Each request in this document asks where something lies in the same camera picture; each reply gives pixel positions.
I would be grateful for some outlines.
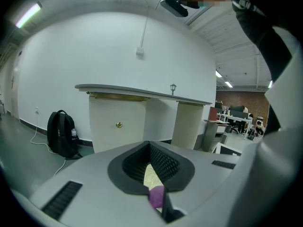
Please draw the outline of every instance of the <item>reception counter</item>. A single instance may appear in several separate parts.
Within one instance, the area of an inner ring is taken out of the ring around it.
[[[81,84],[75,88],[89,94],[89,123],[95,153],[143,141],[149,98],[178,103],[171,144],[193,149],[203,107],[211,104],[131,87]]]

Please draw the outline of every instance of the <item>white charging cable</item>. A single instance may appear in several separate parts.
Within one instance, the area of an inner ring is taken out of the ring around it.
[[[35,144],[35,145],[46,145],[46,146],[47,146],[47,150],[48,150],[49,153],[58,155],[58,153],[51,152],[51,151],[49,150],[49,146],[48,146],[47,144],[45,144],[45,143],[35,143],[35,142],[33,142],[33,139],[34,139],[34,138],[36,137],[36,135],[37,135],[37,129],[38,129],[38,116],[36,115],[36,131],[35,131],[34,137],[30,140],[30,142],[31,142],[32,144]],[[64,167],[65,162],[66,162],[66,159],[64,159],[63,165],[56,171],[56,173],[54,174],[54,176],[55,176],[55,175]]]

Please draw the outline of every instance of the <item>ceiling light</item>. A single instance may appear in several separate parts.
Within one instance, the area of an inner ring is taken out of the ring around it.
[[[232,85],[228,82],[228,81],[226,81],[225,82],[229,87],[232,87]]]
[[[217,77],[219,77],[219,78],[221,78],[221,77],[222,77],[222,76],[220,75],[220,73],[219,73],[219,72],[217,72],[217,71],[216,71],[216,76],[217,76]]]
[[[273,80],[270,81],[268,88],[271,88],[272,85],[273,85]]]
[[[16,23],[16,26],[21,28],[40,9],[40,5],[36,3],[22,16],[22,18]]]

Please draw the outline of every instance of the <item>ceiling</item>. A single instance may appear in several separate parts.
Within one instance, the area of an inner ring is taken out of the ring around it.
[[[34,15],[22,29],[14,26],[20,14],[39,1],[42,10]],[[223,76],[217,78],[217,90],[265,91],[271,80],[268,67],[255,45],[242,31],[231,3],[204,9],[188,8],[189,16],[176,18],[160,5],[161,0],[26,0],[19,10],[10,16],[6,37],[0,44],[0,66],[17,49],[20,43],[31,35],[45,21],[60,12],[84,5],[99,3],[122,3],[149,6],[166,13],[184,23],[193,32],[206,39],[214,49],[216,68]],[[290,51],[296,48],[296,40],[285,31],[278,31]],[[229,81],[233,88],[227,87]]]

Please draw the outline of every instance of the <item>wall sconce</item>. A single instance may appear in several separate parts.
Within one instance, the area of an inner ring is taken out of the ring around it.
[[[174,96],[174,91],[176,90],[176,87],[177,87],[177,86],[176,86],[175,84],[171,84],[171,85],[170,85],[170,89],[171,89],[171,91],[172,91],[171,94],[172,94],[173,96]]]

